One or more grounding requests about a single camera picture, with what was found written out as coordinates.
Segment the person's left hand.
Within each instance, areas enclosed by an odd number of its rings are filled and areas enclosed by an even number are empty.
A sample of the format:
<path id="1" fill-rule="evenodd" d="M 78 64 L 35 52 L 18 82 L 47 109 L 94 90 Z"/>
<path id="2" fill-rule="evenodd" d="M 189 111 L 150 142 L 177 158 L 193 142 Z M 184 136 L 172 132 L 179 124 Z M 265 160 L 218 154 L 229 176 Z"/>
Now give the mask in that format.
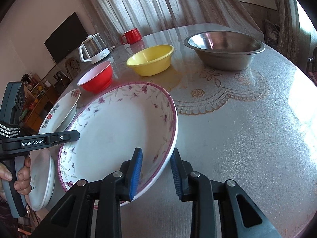
<path id="1" fill-rule="evenodd" d="M 17 173 L 17 180 L 14 183 L 14 189 L 20 195 L 28 195 L 31 192 L 31 159 L 29 156 L 25 157 L 24 166 Z M 6 200 L 6 195 L 3 189 L 3 180 L 11 181 L 12 174 L 7 169 L 7 167 L 1 163 L 0 166 L 0 174 L 1 174 L 1 198 Z"/>

